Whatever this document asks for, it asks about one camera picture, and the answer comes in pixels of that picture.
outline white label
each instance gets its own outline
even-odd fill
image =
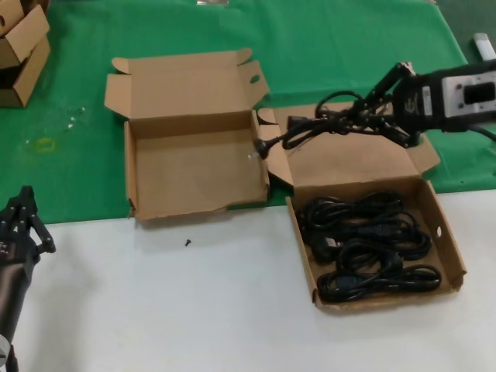
[[[431,100],[431,88],[422,88],[422,97],[424,98],[424,115],[432,116],[432,100]]]

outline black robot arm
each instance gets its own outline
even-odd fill
[[[326,103],[339,96],[352,96],[353,105],[340,112]],[[393,112],[388,114],[388,105]],[[496,141],[496,135],[477,124],[496,119],[496,61],[467,65],[418,75],[410,63],[396,64],[362,97],[354,91],[338,91],[315,108],[315,118],[290,116],[288,131],[255,147],[262,158],[282,142],[286,150],[302,145],[322,133],[360,133],[384,136],[403,147],[417,146],[421,133],[472,130]]]
[[[17,372],[12,339],[22,310],[33,268],[40,254],[55,252],[55,244],[37,215],[34,191],[24,186],[0,211],[0,367]],[[41,240],[36,245],[31,229]]]

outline table surface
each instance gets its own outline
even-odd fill
[[[21,371],[494,371],[496,191],[439,199],[461,292],[355,315],[310,302],[285,207],[49,226],[58,251],[26,296]]]

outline green fabric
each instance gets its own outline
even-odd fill
[[[29,107],[0,111],[0,201],[31,184],[46,222],[128,213],[123,119],[103,105],[113,57],[251,47],[271,86],[265,105],[315,102],[343,88],[365,93],[400,60],[420,73],[465,61],[425,0],[55,2],[48,18],[52,54]],[[496,186],[486,139],[431,138],[443,159],[437,191]],[[270,204],[283,204],[287,192],[274,193]]]
[[[469,62],[481,60],[474,34],[486,33],[496,47],[494,0],[439,0],[438,5]]]

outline cardboard box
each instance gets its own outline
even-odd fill
[[[8,0],[8,3],[18,5],[22,12],[19,0]],[[19,66],[46,36],[49,29],[45,13],[38,5],[0,39],[0,69]]]
[[[350,104],[328,105],[340,111]],[[274,110],[274,120],[279,126],[261,126],[262,137],[267,138],[286,131],[288,116],[312,117],[315,106],[299,106]],[[293,199],[287,203],[294,232],[299,245],[301,261],[307,277],[313,303],[324,311],[361,310],[406,302],[424,301],[439,295],[459,291],[466,273],[463,259],[450,227],[443,214],[436,193],[429,182],[422,180],[422,173],[439,163],[439,157],[428,139],[423,136],[421,145],[404,149],[382,136],[349,134],[322,134],[298,149],[284,152],[271,151],[267,163],[269,171],[294,186]],[[426,293],[375,294],[355,302],[326,303],[318,295],[316,281],[324,273],[335,270],[335,264],[319,265],[301,238],[295,211],[311,199],[331,195],[343,199],[356,199],[373,191],[394,190],[400,193],[409,210],[432,237],[432,249],[423,260],[404,262],[432,264],[443,277],[440,288]]]
[[[45,36],[21,66],[0,70],[0,107],[26,107],[49,54]]]
[[[268,93],[250,50],[127,60],[107,79],[105,106],[124,115],[126,187],[138,220],[264,202],[252,107]]]

